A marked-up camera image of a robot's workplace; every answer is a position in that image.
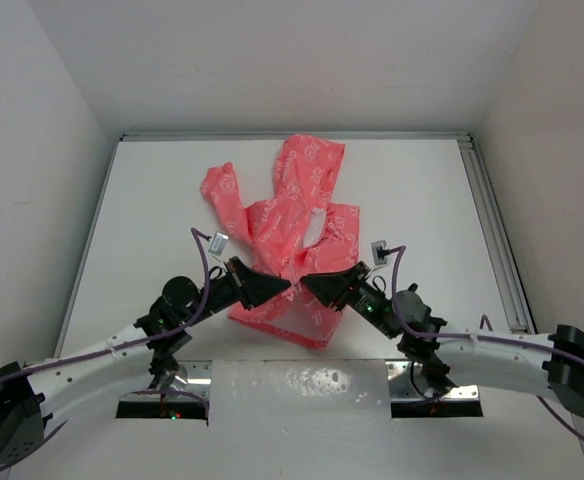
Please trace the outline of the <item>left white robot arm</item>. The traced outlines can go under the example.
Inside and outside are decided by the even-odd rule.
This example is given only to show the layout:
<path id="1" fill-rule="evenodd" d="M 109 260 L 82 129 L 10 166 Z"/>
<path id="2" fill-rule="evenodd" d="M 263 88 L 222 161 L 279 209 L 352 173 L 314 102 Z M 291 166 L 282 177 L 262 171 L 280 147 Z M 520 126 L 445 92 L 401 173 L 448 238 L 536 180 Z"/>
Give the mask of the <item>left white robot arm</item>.
<path id="1" fill-rule="evenodd" d="M 0 368 L 0 466 L 40 448 L 46 435 L 108 398 L 150 390 L 178 368 L 175 353 L 191 339 L 188 328 L 240 304 L 259 307 L 290 288 L 231 258 L 203 287 L 177 276 L 135 323 L 71 357 Z"/>

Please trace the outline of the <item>metal base plate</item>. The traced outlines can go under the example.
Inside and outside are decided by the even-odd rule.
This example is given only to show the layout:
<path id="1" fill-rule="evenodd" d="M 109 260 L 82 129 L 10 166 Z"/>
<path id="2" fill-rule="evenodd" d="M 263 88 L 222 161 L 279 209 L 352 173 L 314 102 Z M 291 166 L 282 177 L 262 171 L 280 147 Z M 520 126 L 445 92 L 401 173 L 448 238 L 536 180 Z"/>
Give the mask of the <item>metal base plate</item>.
<path id="1" fill-rule="evenodd" d="M 410 360 L 387 360 L 386 372 L 389 395 L 393 402 L 416 403 L 438 400 L 447 403 L 460 403 L 480 401 L 478 388 L 474 385 L 448 387 L 445 395 L 436 393 L 422 377 L 421 366 Z"/>
<path id="2" fill-rule="evenodd" d="M 181 362 L 178 369 L 163 375 L 149 390 L 129 393 L 120 398 L 124 402 L 165 400 L 186 402 L 209 400 L 212 363 L 209 361 Z"/>

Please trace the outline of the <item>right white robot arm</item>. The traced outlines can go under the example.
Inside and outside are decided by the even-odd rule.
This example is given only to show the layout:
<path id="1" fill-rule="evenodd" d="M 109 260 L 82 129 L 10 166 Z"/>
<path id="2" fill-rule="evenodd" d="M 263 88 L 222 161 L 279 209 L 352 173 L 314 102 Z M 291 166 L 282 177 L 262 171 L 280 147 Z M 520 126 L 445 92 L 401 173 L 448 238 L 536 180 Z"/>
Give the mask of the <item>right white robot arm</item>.
<path id="1" fill-rule="evenodd" d="M 419 364 L 436 392 L 477 385 L 525 393 L 559 403 L 584 418 L 584 332 L 559 325 L 552 334 L 520 335 L 461 330 L 417 293 L 417 285 L 386 295 L 368 280 L 365 263 L 337 273 L 302 277 L 325 307 L 350 308 Z"/>

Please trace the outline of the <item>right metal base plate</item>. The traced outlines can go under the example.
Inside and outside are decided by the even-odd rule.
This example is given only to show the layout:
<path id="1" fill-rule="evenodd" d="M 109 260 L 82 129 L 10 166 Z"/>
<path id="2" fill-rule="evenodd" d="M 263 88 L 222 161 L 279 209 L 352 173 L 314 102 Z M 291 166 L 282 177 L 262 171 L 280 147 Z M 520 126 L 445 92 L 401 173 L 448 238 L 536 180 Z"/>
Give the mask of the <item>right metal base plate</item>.
<path id="1" fill-rule="evenodd" d="M 416 403 L 438 400 L 447 403 L 460 403 L 480 401 L 478 388 L 474 385 L 448 387 L 445 395 L 436 393 L 422 377 L 421 366 L 410 360 L 387 360 L 386 372 L 389 395 L 393 402 Z"/>

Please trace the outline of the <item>pink patterned jacket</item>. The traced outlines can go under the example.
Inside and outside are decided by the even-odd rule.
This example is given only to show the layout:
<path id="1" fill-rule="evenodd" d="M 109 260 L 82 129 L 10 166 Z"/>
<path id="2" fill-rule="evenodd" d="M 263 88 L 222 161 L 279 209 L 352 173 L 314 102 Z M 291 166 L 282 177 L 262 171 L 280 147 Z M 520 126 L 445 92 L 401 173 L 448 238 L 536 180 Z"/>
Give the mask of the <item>pink patterned jacket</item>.
<path id="1" fill-rule="evenodd" d="M 235 305 L 231 320 L 305 348 L 328 345 L 342 315 L 322 306 L 300 280 L 347 270 L 359 260 L 360 209 L 332 200 L 344 156 L 342 143 L 289 137 L 274 164 L 272 197 L 249 206 L 232 163 L 208 170 L 200 190 L 221 226 L 252 250 L 255 270 L 292 284 L 260 307 Z"/>

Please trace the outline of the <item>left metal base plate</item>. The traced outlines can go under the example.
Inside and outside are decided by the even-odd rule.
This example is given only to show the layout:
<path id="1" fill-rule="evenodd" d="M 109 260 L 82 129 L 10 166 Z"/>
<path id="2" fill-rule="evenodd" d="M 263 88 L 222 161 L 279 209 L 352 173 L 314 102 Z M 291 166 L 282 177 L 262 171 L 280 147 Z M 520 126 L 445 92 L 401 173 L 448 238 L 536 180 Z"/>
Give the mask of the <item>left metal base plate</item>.
<path id="1" fill-rule="evenodd" d="M 181 362 L 178 369 L 163 375 L 149 390 L 129 393 L 120 398 L 124 402 L 165 400 L 186 402 L 209 400 L 212 363 L 209 361 Z"/>

